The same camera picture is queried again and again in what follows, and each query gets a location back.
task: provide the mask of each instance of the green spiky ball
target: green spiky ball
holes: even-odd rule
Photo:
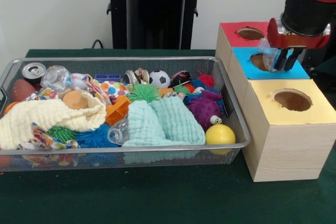
[[[131,102],[146,101],[148,103],[158,101],[161,98],[157,88],[150,84],[137,84],[133,87],[131,94],[127,95]]]
[[[187,87],[183,86],[183,85],[179,85],[179,86],[175,87],[174,91],[176,93],[182,92],[182,93],[185,93],[185,94],[190,94],[189,89]]]
[[[54,126],[48,131],[48,134],[65,144],[67,141],[75,139],[77,132],[63,126]]]

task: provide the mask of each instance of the black stand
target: black stand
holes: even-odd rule
[[[111,0],[113,48],[190,49],[197,0]]]

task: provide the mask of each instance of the black cable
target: black cable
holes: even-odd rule
[[[101,49],[104,49],[103,43],[100,40],[98,40],[98,39],[96,39],[94,41],[94,43],[93,43],[93,45],[92,45],[91,48],[93,49],[96,46],[97,43],[99,43]]]

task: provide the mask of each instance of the box hole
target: box hole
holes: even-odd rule
[[[307,95],[294,89],[278,91],[274,100],[280,103],[283,108],[294,111],[306,111],[312,106],[312,102]]]
[[[262,31],[251,27],[244,27],[240,29],[237,33],[241,38],[247,40],[260,40],[265,36]]]
[[[265,67],[264,60],[263,60],[263,54],[255,54],[250,57],[250,61],[252,64],[257,67],[261,71],[268,72],[268,69]]]

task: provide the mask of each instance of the white wall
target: white wall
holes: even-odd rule
[[[88,48],[96,38],[112,46],[110,0],[0,0],[1,65],[30,48]],[[218,24],[278,16],[284,0],[198,0],[193,48],[214,49]]]

